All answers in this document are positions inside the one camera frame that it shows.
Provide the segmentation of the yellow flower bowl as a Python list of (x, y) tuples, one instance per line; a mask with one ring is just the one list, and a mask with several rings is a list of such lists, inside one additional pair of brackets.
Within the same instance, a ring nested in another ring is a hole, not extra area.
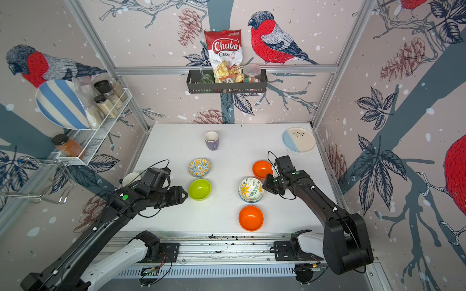
[(239, 184), (239, 197), (245, 200), (258, 200), (263, 198), (264, 190), (261, 180), (248, 177)]

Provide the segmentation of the blue yellow patterned bowl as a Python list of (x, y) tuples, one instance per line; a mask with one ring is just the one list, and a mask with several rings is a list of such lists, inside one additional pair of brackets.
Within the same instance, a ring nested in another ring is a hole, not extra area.
[(211, 163), (206, 158), (198, 158), (192, 161), (188, 167), (188, 172), (192, 177), (203, 178), (211, 170)]

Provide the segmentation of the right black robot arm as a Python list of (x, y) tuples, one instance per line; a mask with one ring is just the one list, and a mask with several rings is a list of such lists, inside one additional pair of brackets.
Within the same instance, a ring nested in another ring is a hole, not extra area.
[(329, 199), (304, 170), (296, 170), (288, 155), (275, 159), (277, 177), (268, 174), (263, 188), (284, 196), (289, 190), (300, 198), (324, 227), (322, 251), (330, 269), (337, 275), (372, 264), (374, 261), (365, 220), (350, 214)]

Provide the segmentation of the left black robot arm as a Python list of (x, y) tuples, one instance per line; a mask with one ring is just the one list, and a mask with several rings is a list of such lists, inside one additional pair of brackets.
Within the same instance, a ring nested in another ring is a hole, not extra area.
[(162, 209), (183, 204), (188, 193), (171, 186), (170, 169), (149, 168), (139, 181), (116, 190), (92, 225), (55, 262), (20, 283), (25, 291), (87, 291), (94, 280), (83, 278), (107, 243), (148, 207)]

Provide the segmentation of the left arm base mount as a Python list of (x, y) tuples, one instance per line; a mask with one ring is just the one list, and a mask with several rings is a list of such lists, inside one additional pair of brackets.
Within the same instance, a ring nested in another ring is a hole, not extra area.
[(133, 237), (128, 244), (137, 242), (143, 243), (146, 251), (138, 263), (161, 263), (164, 258), (170, 258), (174, 263), (177, 261), (179, 242), (161, 242), (159, 237), (147, 230)]

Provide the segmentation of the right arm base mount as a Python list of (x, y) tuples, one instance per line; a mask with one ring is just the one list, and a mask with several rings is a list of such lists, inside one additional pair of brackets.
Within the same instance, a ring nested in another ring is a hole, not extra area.
[(300, 230), (288, 241), (275, 241), (269, 251), (276, 261), (325, 261), (324, 234)]

